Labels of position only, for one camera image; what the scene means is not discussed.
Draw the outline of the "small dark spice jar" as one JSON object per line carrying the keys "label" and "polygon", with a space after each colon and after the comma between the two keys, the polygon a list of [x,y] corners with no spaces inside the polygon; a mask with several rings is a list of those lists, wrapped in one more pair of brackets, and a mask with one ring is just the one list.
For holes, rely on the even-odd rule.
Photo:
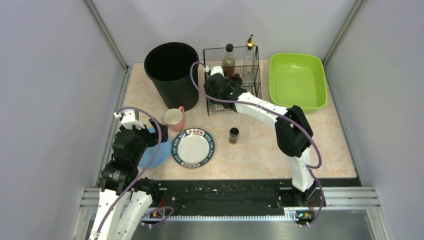
{"label": "small dark spice jar", "polygon": [[229,130],[229,143],[232,145],[235,145],[238,142],[238,136],[239,136],[239,129],[236,127],[232,127]]}

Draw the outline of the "dark sauce bottle black cap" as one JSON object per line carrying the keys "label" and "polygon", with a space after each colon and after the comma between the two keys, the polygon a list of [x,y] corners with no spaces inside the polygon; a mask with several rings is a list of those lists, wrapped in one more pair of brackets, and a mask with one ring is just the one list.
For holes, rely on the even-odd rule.
{"label": "dark sauce bottle black cap", "polygon": [[231,80],[234,77],[236,65],[236,60],[233,53],[234,46],[229,43],[226,45],[225,50],[225,56],[222,60],[222,69],[224,76],[227,77],[228,80]]}

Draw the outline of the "clear glass bottle gold cap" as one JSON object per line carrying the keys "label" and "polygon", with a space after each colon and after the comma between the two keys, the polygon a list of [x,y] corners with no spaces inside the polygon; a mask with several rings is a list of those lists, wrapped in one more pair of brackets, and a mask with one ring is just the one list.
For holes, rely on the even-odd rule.
{"label": "clear glass bottle gold cap", "polygon": [[258,63],[257,63],[257,46],[254,41],[254,35],[251,34],[246,41],[246,51],[243,57],[243,82],[245,84],[254,83],[257,77]]}

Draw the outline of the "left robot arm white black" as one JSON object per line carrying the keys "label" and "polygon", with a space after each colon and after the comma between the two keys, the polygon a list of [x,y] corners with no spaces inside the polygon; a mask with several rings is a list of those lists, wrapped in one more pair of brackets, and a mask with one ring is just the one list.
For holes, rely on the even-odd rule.
{"label": "left robot arm white black", "polygon": [[153,131],[138,120],[119,127],[111,160],[101,173],[99,203],[89,238],[130,240],[159,192],[157,181],[140,178],[138,166],[147,148],[168,141],[168,126],[149,119]]}

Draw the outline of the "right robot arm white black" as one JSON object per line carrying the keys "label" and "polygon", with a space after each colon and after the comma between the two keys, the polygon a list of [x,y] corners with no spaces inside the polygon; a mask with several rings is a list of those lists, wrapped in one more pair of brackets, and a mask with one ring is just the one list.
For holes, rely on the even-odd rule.
{"label": "right robot arm white black", "polygon": [[274,127],[277,146],[289,158],[292,186],[305,201],[319,189],[318,207],[324,206],[323,186],[312,172],[321,167],[322,156],[312,139],[312,128],[299,106],[273,105],[240,86],[232,87],[220,73],[210,75],[203,89],[202,94],[207,99],[225,109],[249,115]]}

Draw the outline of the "spice jar black lid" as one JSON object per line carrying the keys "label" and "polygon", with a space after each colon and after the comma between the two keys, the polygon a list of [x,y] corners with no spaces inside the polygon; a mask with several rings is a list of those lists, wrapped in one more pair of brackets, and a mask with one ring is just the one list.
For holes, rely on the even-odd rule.
{"label": "spice jar black lid", "polygon": [[240,77],[238,73],[235,73],[233,77],[230,79],[230,85],[233,89],[242,87],[243,79]]}

